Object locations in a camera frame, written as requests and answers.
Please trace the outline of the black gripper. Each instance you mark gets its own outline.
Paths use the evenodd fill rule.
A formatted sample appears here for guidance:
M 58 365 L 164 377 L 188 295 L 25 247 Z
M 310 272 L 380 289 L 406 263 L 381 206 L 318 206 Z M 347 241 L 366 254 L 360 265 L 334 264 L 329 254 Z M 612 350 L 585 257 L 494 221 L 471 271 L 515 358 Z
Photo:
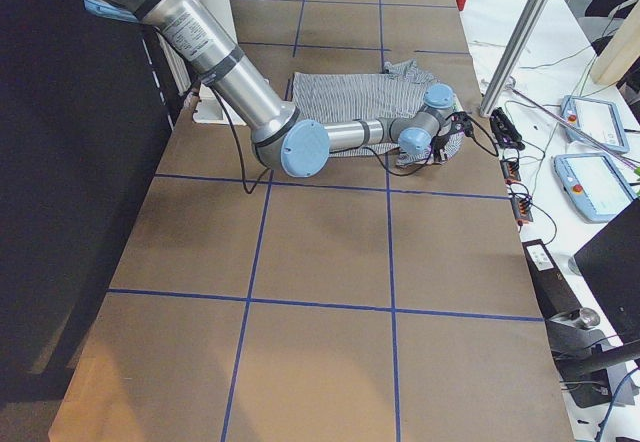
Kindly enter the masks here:
M 461 149 L 463 138 L 473 136 L 472 119 L 467 112 L 454 112 L 445 122 L 432 143 L 434 161 L 449 161 Z

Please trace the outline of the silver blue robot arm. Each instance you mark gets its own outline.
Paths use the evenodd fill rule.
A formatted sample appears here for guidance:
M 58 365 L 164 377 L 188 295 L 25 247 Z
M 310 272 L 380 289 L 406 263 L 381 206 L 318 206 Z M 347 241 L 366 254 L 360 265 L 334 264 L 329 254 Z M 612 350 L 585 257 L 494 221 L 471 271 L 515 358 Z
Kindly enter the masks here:
M 249 127 L 256 159 L 294 178 L 320 172 L 331 157 L 399 149 L 398 163 L 443 164 L 471 135 L 452 88 L 415 61 L 383 74 L 302 74 L 281 98 L 202 0 L 84 0 L 88 12 L 155 29 Z

